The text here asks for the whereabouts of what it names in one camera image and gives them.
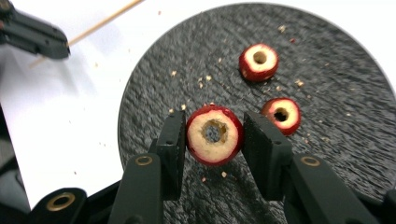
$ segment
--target red apple slice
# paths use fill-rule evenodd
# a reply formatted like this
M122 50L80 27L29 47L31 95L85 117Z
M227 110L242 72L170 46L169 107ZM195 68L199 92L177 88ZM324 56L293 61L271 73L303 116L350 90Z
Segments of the red apple slice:
M246 48L239 56L239 70L249 81L264 81L272 77L278 66L276 52L265 44Z
M301 123L300 107L290 98L275 98L264 104L262 114L284 134L293 134Z
M202 164L225 164L236 156L242 143L243 126L227 107L204 105L187 121L187 147Z

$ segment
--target apple core hole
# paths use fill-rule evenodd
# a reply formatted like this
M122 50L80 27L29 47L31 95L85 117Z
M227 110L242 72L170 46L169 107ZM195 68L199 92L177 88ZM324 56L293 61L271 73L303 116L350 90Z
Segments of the apple core hole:
M263 64L267 61L267 56L265 55L264 52L257 51L255 54L253 54L253 59L254 59L254 62Z
M225 142L226 126L217 120L210 120L204 126L203 136L209 143Z
M288 119L289 113L285 108L278 108L275 111L274 117L277 121L283 122Z

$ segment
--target white table surface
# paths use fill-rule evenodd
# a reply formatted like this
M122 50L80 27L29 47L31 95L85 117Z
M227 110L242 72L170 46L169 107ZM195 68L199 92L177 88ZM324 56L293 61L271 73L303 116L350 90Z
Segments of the white table surface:
M120 101L138 60L178 23L213 7L242 2L251 1L146 0L71 47L69 59L47 60L34 68L29 64L36 56L1 46L0 102L31 207L56 189L77 187L92 195L119 180ZM70 40L129 0L12 3L59 26ZM337 25L370 52L395 90L396 1L264 3L296 7Z

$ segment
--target apple flesh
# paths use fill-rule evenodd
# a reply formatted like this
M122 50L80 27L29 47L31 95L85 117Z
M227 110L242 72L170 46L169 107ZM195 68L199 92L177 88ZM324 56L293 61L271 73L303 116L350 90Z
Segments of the apple flesh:
M287 97L269 100L262 107L262 114L284 135L293 134L301 123L300 107Z
M227 107L204 105L187 121L187 148L198 162L220 166L232 160L243 143L243 126Z
M255 44L246 48L239 56L239 70L249 81L265 81L275 74L278 61L272 48L262 43Z

